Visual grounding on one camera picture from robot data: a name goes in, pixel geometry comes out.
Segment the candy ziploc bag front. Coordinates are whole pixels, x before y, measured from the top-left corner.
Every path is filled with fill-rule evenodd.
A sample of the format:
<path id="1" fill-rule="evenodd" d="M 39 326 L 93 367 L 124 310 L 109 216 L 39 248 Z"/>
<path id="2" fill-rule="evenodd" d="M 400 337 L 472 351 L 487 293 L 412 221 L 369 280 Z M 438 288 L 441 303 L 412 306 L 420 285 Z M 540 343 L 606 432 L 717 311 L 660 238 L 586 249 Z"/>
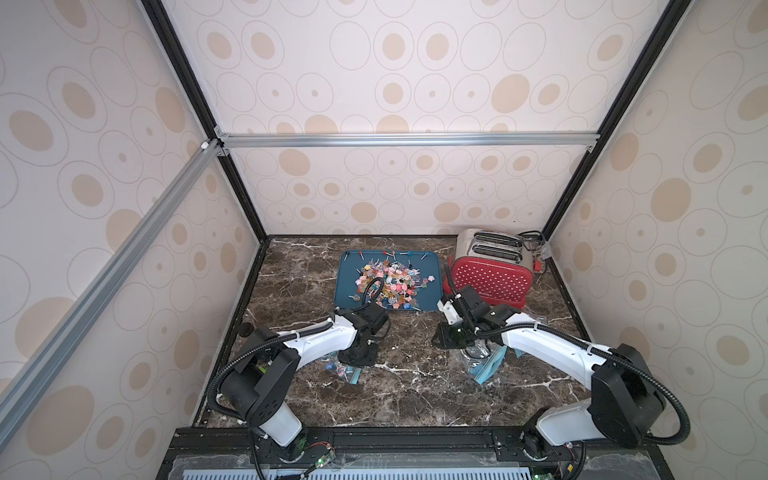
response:
<path id="1" fill-rule="evenodd" d="M 501 367 L 507 353 L 506 346 L 480 342 L 459 351 L 469 376 L 479 385 L 491 379 Z"/>

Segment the candy ziploc bag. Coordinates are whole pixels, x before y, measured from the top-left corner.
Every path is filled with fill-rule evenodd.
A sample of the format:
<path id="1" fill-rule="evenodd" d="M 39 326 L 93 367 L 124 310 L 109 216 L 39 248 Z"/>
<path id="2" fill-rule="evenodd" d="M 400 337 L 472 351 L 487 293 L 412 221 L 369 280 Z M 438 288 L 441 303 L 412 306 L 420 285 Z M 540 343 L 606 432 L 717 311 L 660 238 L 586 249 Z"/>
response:
<path id="1" fill-rule="evenodd" d="M 507 353 L 506 346 L 480 342 L 459 351 L 469 376 L 479 385 L 491 379 L 501 367 Z"/>
<path id="2" fill-rule="evenodd" d="M 333 374 L 340 380 L 351 385 L 358 383 L 362 369 L 342 363 L 335 352 L 321 357 L 320 362 L 328 373 Z"/>

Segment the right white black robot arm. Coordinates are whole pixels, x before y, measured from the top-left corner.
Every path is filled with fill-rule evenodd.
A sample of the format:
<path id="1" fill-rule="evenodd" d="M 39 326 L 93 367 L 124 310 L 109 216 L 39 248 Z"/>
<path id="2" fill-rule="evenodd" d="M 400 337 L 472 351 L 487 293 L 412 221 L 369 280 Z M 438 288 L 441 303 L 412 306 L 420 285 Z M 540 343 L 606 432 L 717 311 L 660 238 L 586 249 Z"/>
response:
<path id="1" fill-rule="evenodd" d="M 589 391 L 587 400 L 542 408 L 528 420 L 520 441 L 531 457 L 589 440 L 635 448 L 688 439 L 691 420 L 685 407 L 634 347 L 582 340 L 508 305 L 491 306 L 470 286 L 444 295 L 437 308 L 445 319 L 433 337 L 435 347 L 460 349 L 488 340 L 536 357 Z"/>

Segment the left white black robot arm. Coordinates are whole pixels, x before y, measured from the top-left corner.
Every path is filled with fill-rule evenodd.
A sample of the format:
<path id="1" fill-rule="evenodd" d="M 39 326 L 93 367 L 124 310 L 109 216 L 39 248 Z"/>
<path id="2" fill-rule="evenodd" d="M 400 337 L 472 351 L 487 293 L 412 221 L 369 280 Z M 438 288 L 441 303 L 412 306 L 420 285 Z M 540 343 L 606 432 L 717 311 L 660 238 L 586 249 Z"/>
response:
<path id="1" fill-rule="evenodd" d="M 260 328 L 210 380 L 209 408 L 245 422 L 251 432 L 282 448 L 298 446 L 306 438 L 304 426 L 285 403 L 296 372 L 332 353 L 345 366 L 374 365 L 378 333 L 388 320 L 384 308 L 368 303 L 338 309 L 331 318 L 300 330 Z"/>

